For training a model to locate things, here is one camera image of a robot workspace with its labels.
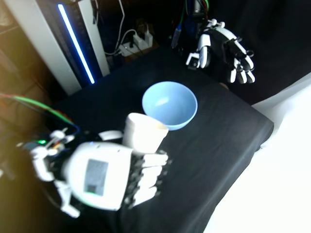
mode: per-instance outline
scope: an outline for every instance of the blue light strip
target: blue light strip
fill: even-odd
[[[88,65],[87,65],[87,63],[86,63],[86,59],[84,58],[84,55],[83,55],[83,53],[82,53],[82,51],[81,51],[80,45],[79,45],[79,43],[78,43],[78,40],[77,40],[77,38],[76,38],[76,36],[75,36],[75,34],[74,34],[74,32],[73,32],[73,29],[72,29],[71,24],[70,24],[70,22],[69,22],[69,19],[68,19],[68,17],[67,17],[67,14],[66,14],[66,11],[65,11],[65,9],[64,9],[64,6],[63,6],[62,4],[58,4],[58,9],[59,9],[59,11],[60,11],[60,14],[61,14],[62,17],[63,17],[63,20],[64,20],[64,22],[65,22],[65,25],[66,25],[66,27],[67,27],[67,30],[68,30],[68,32],[69,32],[69,34],[70,34],[70,37],[71,37],[72,41],[73,41],[73,44],[74,44],[74,46],[75,46],[76,49],[77,49],[77,52],[78,52],[79,57],[80,57],[80,59],[81,59],[81,61],[82,61],[82,64],[83,64],[84,68],[86,69],[86,73],[87,73],[87,75],[88,75],[88,78],[89,78],[89,80],[91,81],[91,83],[94,84],[95,81],[94,81],[94,79],[93,79],[93,76],[92,76],[92,74],[91,74],[91,71],[90,71],[89,68],[88,68]]]

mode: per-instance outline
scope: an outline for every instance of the black backdrop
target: black backdrop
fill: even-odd
[[[311,72],[311,1],[210,0],[210,18],[255,52],[254,84],[231,84],[249,103],[264,100]]]

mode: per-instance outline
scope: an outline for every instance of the bowl rim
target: bowl rim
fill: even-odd
[[[143,108],[143,110],[144,110],[144,113],[145,113],[147,116],[150,116],[150,115],[148,115],[148,114],[146,113],[145,108],[144,108],[144,104],[143,104],[143,100],[144,100],[144,98],[145,98],[145,96],[146,96],[146,93],[149,91],[149,89],[151,89],[151,88],[154,87],[155,85],[164,84],[164,83],[173,83],[173,84],[176,84],[176,85],[179,85],[179,86],[185,88],[186,90],[188,90],[188,91],[191,93],[191,95],[192,95],[192,97],[193,97],[193,99],[194,99],[194,102],[195,102],[195,110],[194,110],[192,116],[191,116],[188,120],[186,120],[186,121],[184,121],[184,122],[182,122],[182,123],[176,124],[176,125],[168,125],[168,124],[165,124],[164,122],[162,122],[162,123],[163,123],[164,125],[166,125],[169,129],[170,129],[170,127],[174,127],[174,128],[178,128],[179,126],[182,126],[182,127],[183,127],[183,126],[187,125],[187,124],[194,118],[194,116],[196,115],[196,113],[197,113],[197,111],[198,111],[198,100],[197,100],[195,94],[193,93],[193,91],[191,91],[190,88],[188,88],[187,86],[185,86],[185,85],[183,85],[183,84],[181,84],[181,83],[177,83],[177,82],[173,82],[173,81],[163,81],[163,82],[158,82],[158,83],[155,83],[155,84],[151,85],[151,86],[144,92],[144,94],[143,94],[143,96],[142,96],[142,99],[141,99],[141,105],[142,105],[142,108]]]

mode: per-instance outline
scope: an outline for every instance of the white power strip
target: white power strip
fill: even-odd
[[[119,45],[119,50],[121,51],[122,56],[127,57],[132,55],[133,53],[140,52],[140,50],[143,51],[152,47],[153,36],[149,32],[145,33],[145,40],[141,39],[137,35],[134,35],[133,38],[135,43],[133,44],[132,48],[130,47],[130,42]]]

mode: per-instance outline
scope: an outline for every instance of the cup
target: cup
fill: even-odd
[[[160,121],[139,113],[130,113],[125,124],[122,144],[137,153],[155,153],[169,131]]]

